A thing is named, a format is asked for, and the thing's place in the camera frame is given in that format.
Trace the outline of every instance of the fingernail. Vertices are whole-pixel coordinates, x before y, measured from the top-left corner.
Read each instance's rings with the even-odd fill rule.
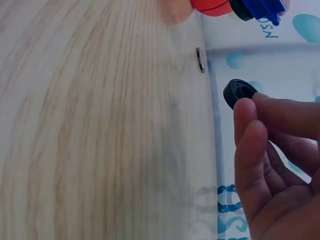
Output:
[[[256,92],[253,97],[252,97],[252,100],[262,100],[262,99],[268,99],[269,96],[268,95],[265,95],[261,92]]]

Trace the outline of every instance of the blue toy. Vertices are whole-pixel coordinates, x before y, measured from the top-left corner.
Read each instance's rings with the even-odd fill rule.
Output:
[[[273,25],[280,24],[279,14],[286,11],[282,0],[229,0],[234,13],[242,20],[269,19]]]

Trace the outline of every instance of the black cap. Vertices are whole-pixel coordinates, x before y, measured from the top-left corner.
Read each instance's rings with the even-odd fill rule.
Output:
[[[254,18],[242,0],[229,0],[229,4],[234,13],[243,21],[248,21]]]
[[[246,81],[232,79],[223,90],[223,97],[230,108],[234,109],[239,99],[252,99],[258,91]]]

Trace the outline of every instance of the light wood surface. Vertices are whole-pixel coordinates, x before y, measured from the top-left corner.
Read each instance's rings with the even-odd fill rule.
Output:
[[[196,47],[185,0],[0,0],[0,239],[217,239]]]

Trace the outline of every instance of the blue plastic piece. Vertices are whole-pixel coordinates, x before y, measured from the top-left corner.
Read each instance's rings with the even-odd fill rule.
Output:
[[[279,14],[286,11],[286,6],[282,0],[242,1],[255,19],[259,20],[262,18],[267,18],[275,26],[278,26],[280,24]]]

